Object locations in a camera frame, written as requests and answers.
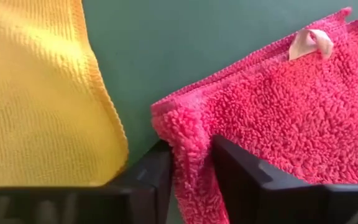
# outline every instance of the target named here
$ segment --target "pink towel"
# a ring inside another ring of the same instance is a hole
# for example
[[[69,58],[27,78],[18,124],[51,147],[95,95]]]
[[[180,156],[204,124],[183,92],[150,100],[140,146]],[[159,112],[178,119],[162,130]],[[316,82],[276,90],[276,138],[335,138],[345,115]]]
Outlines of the pink towel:
[[[209,153],[225,138],[309,183],[358,183],[358,20],[350,8],[310,24],[334,52],[288,61],[295,34],[152,105],[173,147],[174,186],[186,223],[228,223]]]

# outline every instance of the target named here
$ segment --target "towel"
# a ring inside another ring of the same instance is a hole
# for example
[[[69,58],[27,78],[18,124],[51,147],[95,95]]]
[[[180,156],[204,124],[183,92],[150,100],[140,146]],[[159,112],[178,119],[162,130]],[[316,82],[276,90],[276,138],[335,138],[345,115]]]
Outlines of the towel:
[[[127,141],[81,0],[0,0],[0,186],[95,186]]]
[[[220,134],[309,183],[358,183],[358,20],[350,8],[307,29],[334,48],[288,60],[296,34],[152,105],[173,147],[174,186],[187,224],[228,223],[209,144]]]

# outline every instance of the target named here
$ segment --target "pink fabric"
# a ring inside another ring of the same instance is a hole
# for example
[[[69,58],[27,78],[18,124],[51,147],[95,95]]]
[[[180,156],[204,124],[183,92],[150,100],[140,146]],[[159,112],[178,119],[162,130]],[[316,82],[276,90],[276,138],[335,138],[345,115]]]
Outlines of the pink fabric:
[[[310,183],[358,183],[358,20],[343,9],[309,25],[334,42],[288,61],[294,34],[152,105],[158,135],[173,147],[183,218],[228,223],[209,156],[221,134]]]

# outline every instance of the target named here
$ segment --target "green wall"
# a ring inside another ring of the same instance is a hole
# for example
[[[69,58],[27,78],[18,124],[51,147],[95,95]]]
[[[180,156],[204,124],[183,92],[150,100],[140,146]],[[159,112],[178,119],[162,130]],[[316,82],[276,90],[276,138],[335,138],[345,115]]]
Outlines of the green wall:
[[[83,0],[88,35],[129,140],[157,141],[150,105],[358,0]],[[176,209],[168,223],[181,223]]]

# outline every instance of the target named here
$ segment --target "yellow fabric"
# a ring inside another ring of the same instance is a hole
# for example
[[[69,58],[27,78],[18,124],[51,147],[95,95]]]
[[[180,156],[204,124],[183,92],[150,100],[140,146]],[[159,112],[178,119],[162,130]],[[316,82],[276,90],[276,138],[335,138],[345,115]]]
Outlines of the yellow fabric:
[[[126,159],[81,0],[0,0],[0,186],[101,185]]]

